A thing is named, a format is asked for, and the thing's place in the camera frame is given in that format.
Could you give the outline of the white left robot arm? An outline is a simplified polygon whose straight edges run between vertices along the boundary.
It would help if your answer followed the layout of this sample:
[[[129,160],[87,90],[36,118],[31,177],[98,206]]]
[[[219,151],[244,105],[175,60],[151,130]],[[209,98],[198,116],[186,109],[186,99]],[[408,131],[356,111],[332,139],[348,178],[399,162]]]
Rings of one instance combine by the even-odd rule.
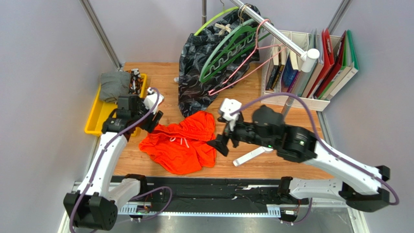
[[[69,230],[75,228],[111,230],[118,217],[119,208],[140,193],[144,177],[133,175],[118,186],[109,189],[116,163],[136,128],[152,132],[163,116],[158,106],[161,94],[152,93],[145,98],[123,96],[117,108],[102,126],[99,147],[86,177],[74,193],[64,197],[64,207],[69,217]]]

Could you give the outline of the pink wire hanger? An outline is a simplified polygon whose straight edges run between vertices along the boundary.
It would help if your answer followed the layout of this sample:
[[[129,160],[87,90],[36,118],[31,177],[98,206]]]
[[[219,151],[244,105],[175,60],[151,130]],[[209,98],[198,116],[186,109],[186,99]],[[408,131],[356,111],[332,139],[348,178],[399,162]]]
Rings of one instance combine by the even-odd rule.
[[[208,94],[210,96],[216,95],[219,92],[232,87],[244,79],[246,75],[242,76],[240,79],[237,79],[232,83],[229,82],[236,75],[236,73],[240,71],[240,69],[250,60],[256,51],[264,49],[264,47],[258,46],[258,43],[261,40],[259,38],[259,34],[263,24],[265,22],[271,21],[270,19],[265,18],[263,22],[259,23],[259,25],[255,28],[250,26],[253,21],[253,19],[250,19],[230,32],[225,37],[225,39],[216,47],[216,49],[206,61],[206,64],[203,66],[199,81],[205,83],[210,80],[217,72],[223,68],[226,68],[228,65],[233,64],[237,58],[241,57],[243,54],[245,54],[245,52],[251,50],[251,53],[244,58],[243,62],[233,71],[233,73],[226,80],[220,83],[222,85],[226,84],[226,86],[223,86],[221,89],[219,89],[220,85],[217,85],[208,91]]]

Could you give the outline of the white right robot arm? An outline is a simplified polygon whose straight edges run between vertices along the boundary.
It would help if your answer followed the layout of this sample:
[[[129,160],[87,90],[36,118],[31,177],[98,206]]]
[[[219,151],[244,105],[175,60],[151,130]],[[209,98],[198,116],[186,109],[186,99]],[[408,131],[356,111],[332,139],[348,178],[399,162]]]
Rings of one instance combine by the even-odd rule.
[[[286,203],[309,198],[331,199],[369,213],[390,204],[390,193],[381,187],[389,179],[388,167],[366,166],[334,149],[325,149],[314,133],[286,124],[282,114],[265,105],[253,113],[251,122],[245,122],[240,113],[231,116],[230,109],[222,107],[219,121],[225,124],[223,133],[207,144],[222,155],[228,155],[228,142],[233,147],[244,142],[275,150],[284,160],[311,165],[332,175],[326,180],[283,177],[277,194]]]

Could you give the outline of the orange mesh shorts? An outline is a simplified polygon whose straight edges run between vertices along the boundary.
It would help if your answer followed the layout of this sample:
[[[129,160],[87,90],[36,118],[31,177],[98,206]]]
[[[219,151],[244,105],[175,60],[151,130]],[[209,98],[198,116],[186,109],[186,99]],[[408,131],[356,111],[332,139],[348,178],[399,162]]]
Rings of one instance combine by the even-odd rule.
[[[199,111],[179,123],[157,125],[139,149],[169,173],[186,175],[215,166],[217,151],[207,144],[215,130],[213,114]]]

